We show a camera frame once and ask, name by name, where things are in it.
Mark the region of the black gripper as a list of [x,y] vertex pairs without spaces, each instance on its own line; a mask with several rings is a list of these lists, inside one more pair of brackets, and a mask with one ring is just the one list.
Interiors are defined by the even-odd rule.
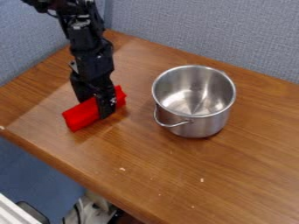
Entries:
[[[74,56],[70,64],[69,82],[78,102],[88,100],[94,93],[108,91],[112,86],[109,78],[114,70],[113,46],[102,39],[102,48],[97,52],[88,52]],[[114,94],[96,94],[98,119],[108,118],[116,111],[117,98]]]

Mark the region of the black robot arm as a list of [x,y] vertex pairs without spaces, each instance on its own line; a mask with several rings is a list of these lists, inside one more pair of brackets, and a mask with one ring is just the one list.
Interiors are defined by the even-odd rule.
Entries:
[[110,74],[114,70],[113,45],[105,39],[105,26],[94,0],[21,0],[38,13],[56,18],[73,61],[69,82],[78,102],[96,98],[98,117],[116,112],[117,97]]

